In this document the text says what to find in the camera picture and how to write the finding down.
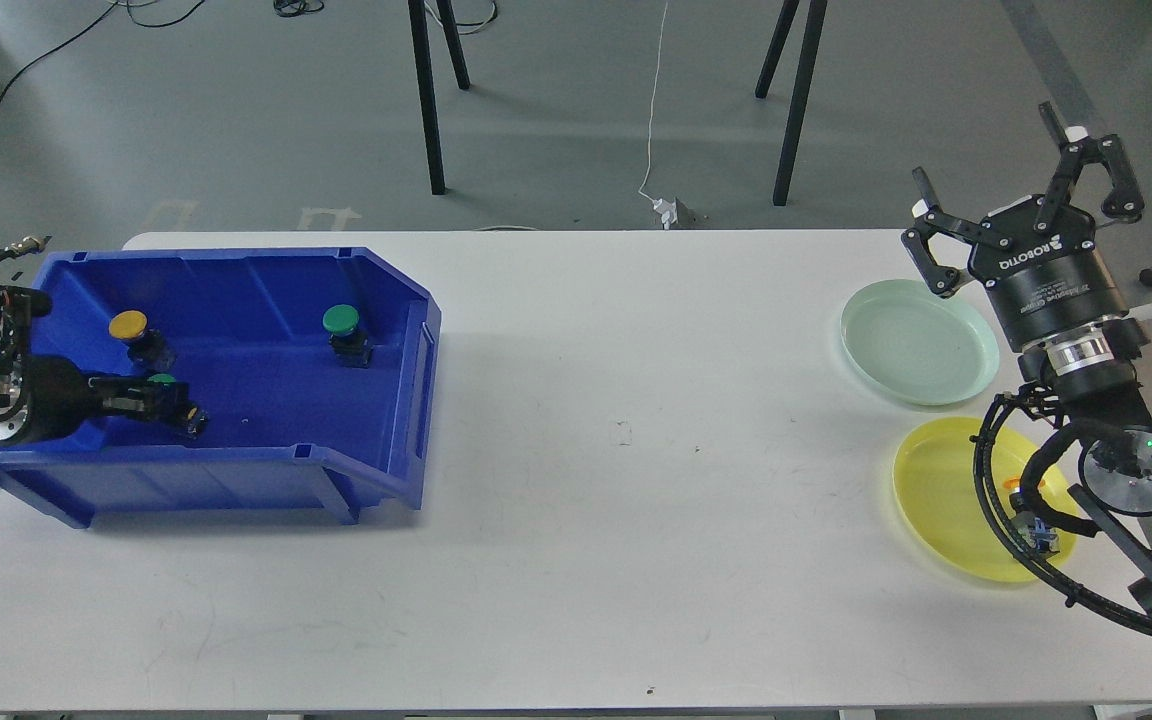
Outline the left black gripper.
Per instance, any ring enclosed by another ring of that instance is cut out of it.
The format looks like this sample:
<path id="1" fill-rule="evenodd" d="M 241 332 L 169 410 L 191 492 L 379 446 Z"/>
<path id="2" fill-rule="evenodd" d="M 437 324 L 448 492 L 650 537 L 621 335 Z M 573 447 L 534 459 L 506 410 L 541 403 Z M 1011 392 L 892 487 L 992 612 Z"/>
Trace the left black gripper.
<path id="1" fill-rule="evenodd" d="M 189 382 L 86 373 L 61 356 L 33 356 L 24 367 L 20 391 L 23 404 L 0 414 L 0 446 L 60 439 L 76 432 L 84 420 L 143 410 L 147 423 L 185 437 L 202 433 L 202 409 L 189 395 Z"/>

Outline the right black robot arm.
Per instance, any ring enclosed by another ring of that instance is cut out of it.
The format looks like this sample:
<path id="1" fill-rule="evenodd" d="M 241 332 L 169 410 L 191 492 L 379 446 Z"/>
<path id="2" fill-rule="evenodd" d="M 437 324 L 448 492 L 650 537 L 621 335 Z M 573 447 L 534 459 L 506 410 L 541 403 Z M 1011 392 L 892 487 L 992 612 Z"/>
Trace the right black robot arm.
<path id="1" fill-rule="evenodd" d="M 1064 126 L 1051 103 L 1039 118 L 1059 150 L 1046 191 L 969 222 L 942 209 L 916 168 L 922 209 L 902 247 L 940 300 L 979 282 L 1018 356 L 1020 389 L 993 397 L 972 437 L 975 497 L 996 541 L 1066 606 L 1152 638 L 1152 550 L 1124 525 L 1152 518 L 1152 414 L 1134 365 L 1149 338 L 1097 249 L 1096 219 L 1073 195 L 1096 164 L 1111 179 L 1101 204 L 1111 222 L 1138 222 L 1146 202 L 1116 135 Z M 1053 566 L 1043 529 L 1111 538 L 1140 571 L 1134 609 Z"/>

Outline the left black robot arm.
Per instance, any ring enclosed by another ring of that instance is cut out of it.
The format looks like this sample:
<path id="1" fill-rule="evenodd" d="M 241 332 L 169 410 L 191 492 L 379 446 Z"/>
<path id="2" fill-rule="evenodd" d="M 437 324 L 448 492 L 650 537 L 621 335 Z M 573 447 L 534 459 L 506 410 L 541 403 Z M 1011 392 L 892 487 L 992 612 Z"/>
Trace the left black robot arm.
<path id="1" fill-rule="evenodd" d="M 47 237 L 26 236 L 0 249 L 0 264 L 46 249 Z M 170 370 L 177 355 L 141 310 L 118 313 L 108 333 L 126 346 L 136 373 L 82 372 L 60 355 L 37 354 L 35 323 L 50 314 L 47 293 L 0 285 L 0 447 L 61 439 L 104 416 L 161 424 L 196 439 L 210 416 Z"/>

